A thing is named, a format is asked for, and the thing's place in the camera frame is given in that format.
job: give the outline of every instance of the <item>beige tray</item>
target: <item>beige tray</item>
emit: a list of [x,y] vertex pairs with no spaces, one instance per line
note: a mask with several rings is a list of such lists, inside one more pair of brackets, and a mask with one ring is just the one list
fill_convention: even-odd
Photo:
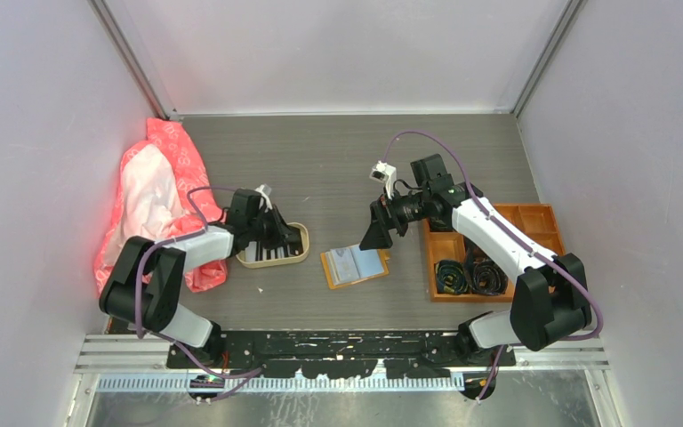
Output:
[[248,269],[262,269],[265,267],[275,267],[277,265],[294,264],[305,261],[305,258],[308,257],[310,250],[310,236],[308,234],[308,229],[298,222],[289,222],[286,225],[291,225],[300,229],[300,238],[302,239],[302,254],[297,256],[289,256],[287,258],[281,258],[278,260],[247,262],[245,261],[245,251],[242,251],[237,254],[237,260]]

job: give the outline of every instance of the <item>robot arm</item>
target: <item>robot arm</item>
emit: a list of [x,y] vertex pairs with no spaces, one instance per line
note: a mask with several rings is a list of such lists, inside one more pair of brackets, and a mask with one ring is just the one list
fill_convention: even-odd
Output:
[[[399,195],[387,185],[396,176],[393,166],[379,163],[371,178],[384,183],[387,195],[371,204],[371,224],[360,249],[388,248],[393,242],[389,230],[404,236],[409,222],[428,218],[475,242],[515,284],[511,310],[487,313],[459,326],[458,339],[466,351],[490,349],[521,342],[540,350],[591,323],[591,307],[585,298],[535,254],[553,260],[585,286],[583,263],[573,254],[557,256],[538,245],[503,218],[479,189],[473,192],[486,215],[471,198],[465,184],[454,184],[439,155],[411,164],[419,192]],[[497,224],[500,222],[522,242],[522,247]]]
[[[238,189],[225,222],[211,222],[203,234],[153,252],[144,267],[150,277],[141,298],[145,329],[193,348],[204,348],[215,357],[221,355],[221,328],[179,304],[183,275],[208,262],[234,256],[253,241],[260,241],[266,249],[286,246],[301,250],[300,231],[286,224],[267,193],[264,186],[256,191]],[[100,295],[103,312],[134,323],[136,274],[143,254],[153,244],[139,236],[126,241]]]

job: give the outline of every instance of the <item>orange compartment tray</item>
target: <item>orange compartment tray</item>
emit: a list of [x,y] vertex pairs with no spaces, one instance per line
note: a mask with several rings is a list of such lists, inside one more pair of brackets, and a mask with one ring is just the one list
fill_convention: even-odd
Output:
[[[539,245],[549,248],[556,254],[565,254],[561,234],[553,209],[550,205],[540,204],[496,204],[496,211],[507,221]],[[433,302],[511,302],[514,298],[514,283],[509,281],[503,295],[485,296],[477,294],[450,295],[439,294],[436,288],[435,266],[441,260],[463,261],[465,248],[463,235],[454,231],[430,231],[427,220],[422,221],[422,234],[428,255],[428,288]]]

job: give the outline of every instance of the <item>purple cable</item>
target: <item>purple cable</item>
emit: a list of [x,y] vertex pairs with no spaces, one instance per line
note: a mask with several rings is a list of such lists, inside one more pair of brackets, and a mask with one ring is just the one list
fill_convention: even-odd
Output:
[[[145,330],[144,330],[143,327],[142,327],[142,276],[143,276],[143,270],[144,270],[144,268],[145,268],[145,263],[148,262],[148,258],[150,258],[150,256],[151,256],[158,248],[160,248],[160,247],[162,247],[162,246],[169,245],[169,244],[174,243],[174,242],[176,242],[176,241],[178,241],[178,240],[179,240],[179,241],[186,240],[186,239],[188,239],[188,238],[193,238],[193,237],[196,237],[196,236],[200,236],[200,235],[202,235],[202,234],[205,233],[205,231],[207,230],[207,227],[208,227],[208,220],[205,218],[205,214],[203,213],[203,211],[201,211],[200,208],[197,207],[197,205],[195,204],[195,201],[192,200],[192,194],[193,194],[193,193],[195,193],[196,191],[204,190],[204,189],[210,189],[210,190],[213,190],[213,189],[223,189],[223,190],[226,190],[226,191],[234,191],[234,189],[230,189],[230,188],[226,188],[226,187],[218,187],[218,186],[197,187],[197,188],[194,188],[194,189],[191,189],[190,191],[188,191],[188,192],[187,192],[187,200],[189,201],[190,205],[192,205],[192,208],[195,210],[195,213],[196,213],[197,216],[200,218],[200,221],[203,222],[203,228],[202,228],[201,230],[198,230],[198,231],[195,231],[195,232],[192,232],[192,233],[183,235],[183,236],[178,236],[178,237],[175,237],[175,238],[168,238],[168,239],[166,239],[166,240],[162,240],[162,241],[160,241],[160,242],[156,242],[156,243],[155,243],[153,246],[151,246],[147,251],[145,251],[145,253],[142,255],[142,257],[141,257],[141,259],[140,259],[140,265],[139,265],[138,268],[137,268],[137,275],[135,276],[135,282],[134,282],[134,325],[135,325],[135,330],[136,330],[136,332],[137,332],[137,337],[138,337],[138,338],[142,338],[142,337],[145,335]],[[221,211],[221,217],[218,219],[218,221],[220,221],[221,218],[223,218],[223,216],[224,216],[224,212],[223,212],[223,210],[222,210],[222,211]],[[203,364],[200,362],[200,360],[197,360],[197,358],[195,357],[195,355],[192,354],[192,352],[189,351],[189,349],[188,349],[186,346],[184,346],[184,344],[182,344],[182,343],[180,343],[180,342],[177,342],[177,341],[174,340],[172,337],[169,337],[169,336],[166,336],[166,335],[163,335],[163,334],[157,334],[157,333],[152,333],[152,334],[155,335],[155,336],[157,336],[157,337],[159,337],[159,338],[163,338],[163,339],[167,340],[168,342],[171,342],[172,344],[174,344],[174,345],[176,345],[177,347],[179,347],[179,349],[182,350],[182,352],[183,352],[190,360],[192,360],[192,363],[194,363],[197,367],[199,367],[200,369],[206,371],[206,372],[207,372],[208,374],[210,374],[210,375],[217,376],[217,377],[219,377],[219,378],[221,378],[221,379],[224,379],[224,380],[228,380],[228,379],[237,379],[237,378],[245,378],[245,380],[244,380],[242,383],[238,384],[234,389],[232,389],[231,391],[226,391],[226,392],[220,394],[217,398],[215,398],[215,400],[221,400],[221,399],[225,399],[225,398],[231,396],[232,394],[234,394],[235,391],[237,391],[237,390],[239,390],[240,388],[242,388],[248,381],[250,381],[251,379],[253,379],[255,376],[257,376],[257,375],[261,372],[261,370],[258,368],[258,369],[254,369],[254,370],[252,370],[252,371],[250,371],[250,372],[247,372],[247,373],[244,373],[244,374],[239,374],[239,375],[217,374],[217,373],[216,373],[215,371],[213,371],[212,369],[209,369],[208,367],[206,367],[205,365],[203,365]]]
[[195,193],[197,191],[201,191],[203,189],[223,189],[225,191],[234,191],[234,189],[230,189],[227,187],[219,187],[215,185],[210,185],[210,186],[204,186],[204,187],[197,187],[194,189],[191,189],[190,191],[187,192],[187,200],[189,201],[189,204],[192,206],[192,208],[195,210],[195,214],[200,218],[200,221],[203,222],[203,228],[194,231],[189,234],[185,234],[183,236],[178,236],[174,238],[168,238],[165,240],[161,240],[160,242],[156,242],[153,246],[151,246],[145,253],[142,254],[142,257],[140,258],[140,265],[137,266],[137,274],[135,275],[135,280],[134,280],[134,328],[135,332],[137,334],[137,337],[142,339],[142,337],[145,335],[145,331],[142,329],[142,276],[143,276],[143,271],[145,270],[145,264],[148,262],[148,259],[150,256],[159,248],[170,245],[171,243],[176,242],[177,240],[182,241],[182,240],[187,240],[189,238],[195,238],[197,236],[200,236],[202,234],[205,234],[205,231],[208,228],[208,220],[205,218],[205,214],[203,211],[200,210],[199,207],[195,204],[195,201],[192,200],[192,193]]
[[391,138],[391,141],[389,141],[389,145],[386,146],[386,151],[383,153],[383,159],[381,160],[383,163],[386,163],[386,159],[389,157],[389,150],[391,150],[391,146],[394,145],[394,141],[398,140],[400,136],[406,135],[406,134],[416,134],[416,135],[421,135],[424,136],[434,142],[436,142],[438,145],[441,146],[442,149],[446,150],[447,153],[454,159],[454,161],[457,163],[457,166],[459,166],[460,171],[462,172],[462,177],[464,177],[464,184],[465,187],[467,188],[467,192],[470,194],[470,198],[475,202],[475,205],[478,206],[478,209],[486,216],[490,217],[491,221],[496,224],[504,233],[506,233],[507,236],[509,236],[512,240],[514,240],[518,245],[520,245],[523,249],[525,249],[529,254],[532,254],[535,258],[543,262],[544,264],[548,265],[551,267],[554,271],[556,271],[558,274],[561,275],[561,277],[565,278],[566,280],[569,281],[569,283],[572,284],[572,286],[577,289],[577,291],[582,294],[582,296],[588,301],[588,303],[591,305],[591,308],[593,309],[593,312],[596,313],[596,327],[593,329],[590,333],[584,334],[584,335],[574,335],[574,336],[568,336],[566,338],[562,338],[562,341],[582,341],[582,340],[587,340],[590,338],[595,338],[600,334],[601,329],[603,329],[603,314],[601,313],[600,307],[598,303],[593,300],[592,295],[588,292],[587,289],[579,282],[577,281],[576,278],[573,278],[572,275],[564,271],[561,267],[559,267],[554,261],[546,258],[545,256],[538,254],[537,252],[533,251],[533,248],[530,247],[525,241],[523,241],[521,238],[519,238],[518,235],[514,234],[512,230],[509,229],[503,222],[499,221],[495,216],[492,216],[490,212],[488,211],[488,208],[483,205],[483,202],[480,201],[480,199],[475,195],[475,190],[472,189],[472,184],[470,184],[470,177],[467,176],[467,171],[464,168],[464,165],[462,164],[462,161],[460,160],[459,157],[457,157],[456,153],[452,151],[442,140],[440,140],[436,135],[433,135],[431,133],[427,133],[425,131],[417,131],[417,130],[408,130],[408,131],[402,131],[400,133],[397,133],[394,135],[393,138]]
[[499,350],[496,352],[496,358],[494,359],[494,363],[491,365],[491,371],[488,372],[488,378],[486,379],[486,385],[483,386],[483,389],[480,390],[480,394],[478,394],[478,398],[475,399],[475,401],[478,402],[478,405],[480,405],[480,400],[483,398],[483,396],[486,395],[486,391],[488,391],[488,387],[491,385],[491,382],[494,380],[494,377],[499,372],[499,359],[501,358],[505,347],[506,347],[506,344],[499,347]]

